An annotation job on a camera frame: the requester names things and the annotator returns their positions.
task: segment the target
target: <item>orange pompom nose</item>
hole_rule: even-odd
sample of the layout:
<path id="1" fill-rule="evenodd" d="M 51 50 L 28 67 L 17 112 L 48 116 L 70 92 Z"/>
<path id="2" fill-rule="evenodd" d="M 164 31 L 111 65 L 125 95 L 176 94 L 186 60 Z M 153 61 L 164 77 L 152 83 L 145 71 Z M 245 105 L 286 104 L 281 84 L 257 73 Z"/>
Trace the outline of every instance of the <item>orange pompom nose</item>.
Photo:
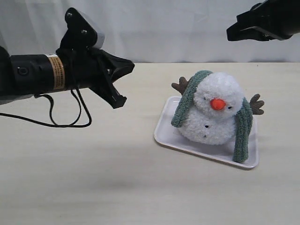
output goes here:
<path id="1" fill-rule="evenodd" d="M 226 103 L 225 101 L 221 100 L 221 99 L 213 99 L 210 101 L 210 106 L 214 109 L 214 110 L 222 110 L 225 107 Z"/>

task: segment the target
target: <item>white wall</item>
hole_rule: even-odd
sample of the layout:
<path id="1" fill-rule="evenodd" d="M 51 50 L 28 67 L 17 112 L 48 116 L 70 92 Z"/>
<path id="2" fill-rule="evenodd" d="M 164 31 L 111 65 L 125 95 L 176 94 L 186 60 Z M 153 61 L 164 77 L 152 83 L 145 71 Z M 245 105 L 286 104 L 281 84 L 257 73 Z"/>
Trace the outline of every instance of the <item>white wall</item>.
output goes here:
<path id="1" fill-rule="evenodd" d="M 227 41 L 236 15 L 258 2 L 1 0 L 0 31 L 11 54 L 52 53 L 66 30 L 65 11 L 75 7 L 105 32 L 106 51 L 134 61 L 300 61 L 300 34 L 282 42 Z"/>

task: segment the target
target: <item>black cable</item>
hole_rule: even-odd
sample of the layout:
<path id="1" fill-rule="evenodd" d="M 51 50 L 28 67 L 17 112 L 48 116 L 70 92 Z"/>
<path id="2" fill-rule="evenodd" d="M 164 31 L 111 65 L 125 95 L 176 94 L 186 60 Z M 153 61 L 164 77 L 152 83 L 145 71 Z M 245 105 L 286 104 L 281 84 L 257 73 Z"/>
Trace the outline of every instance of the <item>black cable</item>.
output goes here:
<path id="1" fill-rule="evenodd" d="M 18 116 L 18 115 L 12 115 L 12 114 L 7 114 L 7 113 L 1 113 L 0 112 L 0 116 L 5 116 L 5 117 L 10 117 L 10 118 L 15 118 L 15 119 L 20 119 L 20 120 L 25 120 L 25 121 L 28 121 L 28 122 L 32 122 L 32 123 L 35 123 L 35 124 L 39 124 L 39 125 L 42 125 L 42 126 L 46 126 L 46 127 L 51 127 L 51 128 L 85 128 L 85 127 L 88 127 L 89 125 L 91 125 L 92 123 L 92 117 L 90 115 L 90 112 L 84 102 L 84 99 L 83 97 L 81 96 L 81 93 L 79 91 L 79 88 L 78 88 L 78 85 L 77 85 L 77 82 L 76 82 L 76 79 L 73 75 L 73 61 L 70 60 L 70 73 L 71 73 L 71 76 L 72 76 L 72 79 L 73 79 L 73 83 L 75 85 L 75 90 L 77 92 L 77 95 L 80 99 L 78 99 L 78 97 L 76 96 L 76 94 L 74 93 L 73 90 L 71 90 L 71 94 L 73 95 L 73 97 L 77 100 L 78 104 L 79 104 L 79 108 L 80 108 L 80 111 L 79 111 L 79 115 L 77 117 L 77 119 L 71 123 L 71 124 L 68 124 L 68 125 L 58 125 L 53 117 L 52 117 L 52 111 L 53 111 L 53 107 L 54 107 L 54 100 L 53 98 L 50 96 L 50 95 L 47 95 L 47 94 L 44 94 L 44 95 L 35 95 L 34 97 L 35 98 L 39 98 L 39 97 L 45 97 L 49 100 L 50 102 L 50 110 L 49 110 L 49 116 L 50 116 L 50 120 L 53 124 L 49 124 L 49 123 L 44 123 L 44 122 L 40 122 L 40 121 L 37 121 L 37 120 L 33 120 L 33 119 L 30 119 L 30 118 L 26 118 L 26 117 L 23 117 L 23 116 Z M 81 113 L 82 113 L 82 108 L 81 108 L 81 104 L 83 105 L 83 108 L 89 118 L 89 122 L 86 123 L 86 124 L 83 124 L 83 125 L 75 125 L 78 120 L 80 119 L 80 116 L 81 116 Z"/>

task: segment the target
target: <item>stuffed snowman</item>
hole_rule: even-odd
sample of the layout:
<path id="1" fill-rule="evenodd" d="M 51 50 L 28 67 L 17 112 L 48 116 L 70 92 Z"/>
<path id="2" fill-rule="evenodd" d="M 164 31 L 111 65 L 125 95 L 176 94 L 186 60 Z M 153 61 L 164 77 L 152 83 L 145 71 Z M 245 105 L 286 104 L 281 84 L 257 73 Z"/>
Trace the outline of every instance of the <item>stuffed snowman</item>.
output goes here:
<path id="1" fill-rule="evenodd" d="M 246 161 L 253 114 L 263 114 L 259 95 L 250 104 L 237 81 L 223 72 L 201 70 L 188 82 L 181 81 L 185 84 L 172 84 L 182 94 L 172 126 L 198 143 L 221 145 L 235 138 L 233 161 Z"/>

